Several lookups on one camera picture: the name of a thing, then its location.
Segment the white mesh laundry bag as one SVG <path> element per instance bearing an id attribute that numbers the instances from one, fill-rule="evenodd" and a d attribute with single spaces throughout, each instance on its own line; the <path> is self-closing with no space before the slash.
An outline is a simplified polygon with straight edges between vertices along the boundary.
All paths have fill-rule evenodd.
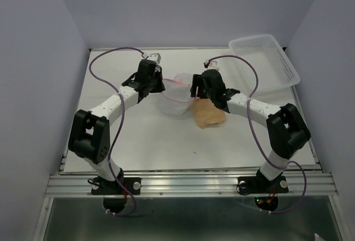
<path id="1" fill-rule="evenodd" d="M 181 73 L 173 79 L 163 79 L 165 90 L 160 93 L 157 106 L 167 115 L 180 116 L 185 113 L 195 100 L 191 97 L 192 74 Z"/>

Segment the beige bra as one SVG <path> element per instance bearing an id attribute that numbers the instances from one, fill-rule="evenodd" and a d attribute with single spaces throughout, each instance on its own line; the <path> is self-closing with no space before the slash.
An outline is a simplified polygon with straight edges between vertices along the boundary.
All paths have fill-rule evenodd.
<path id="1" fill-rule="evenodd" d="M 209 99 L 196 99 L 190 108 L 196 125 L 201 129 L 226 121 L 225 112 L 216 108 Z"/>

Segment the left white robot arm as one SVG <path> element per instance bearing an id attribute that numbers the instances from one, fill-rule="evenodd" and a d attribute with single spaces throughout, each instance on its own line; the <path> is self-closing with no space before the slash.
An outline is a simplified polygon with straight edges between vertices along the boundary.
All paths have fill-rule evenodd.
<path id="1" fill-rule="evenodd" d="M 165 90 L 160 61 L 153 57 L 141 60 L 137 72 L 103 103 L 88 111 L 78 110 L 74 115 L 68 149 L 90 164 L 105 180 L 104 187 L 110 193 L 120 192 L 124 182 L 118 176 L 121 168 L 110 158 L 111 125 L 117 119 L 124 120 L 126 110 L 149 94 Z"/>

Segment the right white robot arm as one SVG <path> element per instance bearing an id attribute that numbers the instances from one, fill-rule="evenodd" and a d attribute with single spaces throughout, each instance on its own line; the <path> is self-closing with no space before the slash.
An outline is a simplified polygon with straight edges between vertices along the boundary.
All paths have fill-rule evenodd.
<path id="1" fill-rule="evenodd" d="M 311 138 L 296 106 L 267 104 L 236 89 L 228 89 L 215 69 L 194 74 L 190 92 L 192 97 L 209 99 L 224 112 L 247 118 L 250 127 L 256 122 L 267 129 L 271 152 L 255 178 L 255 185 L 261 191 L 268 191 L 275 185 L 275 178 L 287 167 L 288 161 Z"/>

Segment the white plastic basket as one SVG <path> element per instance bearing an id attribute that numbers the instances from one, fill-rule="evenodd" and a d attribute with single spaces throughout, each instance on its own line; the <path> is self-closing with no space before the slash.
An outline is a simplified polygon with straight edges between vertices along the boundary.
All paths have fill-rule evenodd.
<path id="1" fill-rule="evenodd" d="M 274 36 L 259 34 L 231 40 L 229 48 L 238 57 L 247 60 L 256 70 L 242 64 L 238 67 L 244 84 L 255 87 L 258 75 L 257 95 L 290 88 L 300 83 L 300 76 Z"/>

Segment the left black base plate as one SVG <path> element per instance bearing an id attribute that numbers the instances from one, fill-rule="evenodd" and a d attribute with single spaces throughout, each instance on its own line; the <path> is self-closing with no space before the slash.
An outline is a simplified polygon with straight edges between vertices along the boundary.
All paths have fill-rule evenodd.
<path id="1" fill-rule="evenodd" d="M 116 181 L 106 181 L 101 177 L 88 179 L 91 185 L 91 194 L 94 196 L 108 195 L 126 195 L 127 193 L 119 186 Z M 124 177 L 122 185 L 134 196 L 140 194 L 141 178 L 140 177 Z"/>

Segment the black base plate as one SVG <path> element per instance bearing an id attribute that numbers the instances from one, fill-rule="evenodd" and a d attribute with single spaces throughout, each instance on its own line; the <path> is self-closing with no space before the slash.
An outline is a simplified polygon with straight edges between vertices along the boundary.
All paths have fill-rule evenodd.
<path id="1" fill-rule="evenodd" d="M 88 179 L 91 185 L 91 194 L 94 196 L 108 195 L 126 195 L 127 193 L 119 186 L 116 181 L 106 181 L 101 177 Z M 122 185 L 134 196 L 140 194 L 141 178 L 140 177 L 124 177 Z"/>
<path id="2" fill-rule="evenodd" d="M 239 194 L 269 194 L 273 193 L 288 193 L 288 184 L 285 176 L 278 176 L 272 181 L 268 179 L 259 178 L 257 176 L 242 176 L 237 179 L 237 188 Z"/>

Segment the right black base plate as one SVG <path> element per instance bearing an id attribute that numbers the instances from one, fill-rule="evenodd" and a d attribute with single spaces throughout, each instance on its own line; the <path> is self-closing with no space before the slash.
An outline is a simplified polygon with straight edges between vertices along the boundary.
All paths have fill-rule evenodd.
<path id="1" fill-rule="evenodd" d="M 272 181 L 268 179 L 259 178 L 257 176 L 242 176 L 237 179 L 237 188 L 239 194 L 269 194 L 273 193 L 288 193 L 288 184 L 285 176 L 278 176 Z"/>

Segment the aluminium mounting rail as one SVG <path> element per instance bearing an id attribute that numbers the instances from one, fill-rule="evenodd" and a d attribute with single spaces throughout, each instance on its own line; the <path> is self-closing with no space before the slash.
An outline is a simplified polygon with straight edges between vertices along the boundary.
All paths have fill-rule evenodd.
<path id="1" fill-rule="evenodd" d="M 126 177 L 141 179 L 140 198 L 169 197 L 238 197 L 236 186 L 241 177 L 256 173 L 252 169 L 207 170 L 207 171 L 169 171 L 169 172 L 126 172 Z M 289 196 L 299 196 L 303 183 L 307 182 L 307 196 L 336 196 L 338 190 L 330 173 L 308 170 L 303 175 L 294 167 L 284 172 L 289 188 Z M 87 180 L 90 175 L 50 176 L 46 197 L 80 198 L 92 197 Z"/>

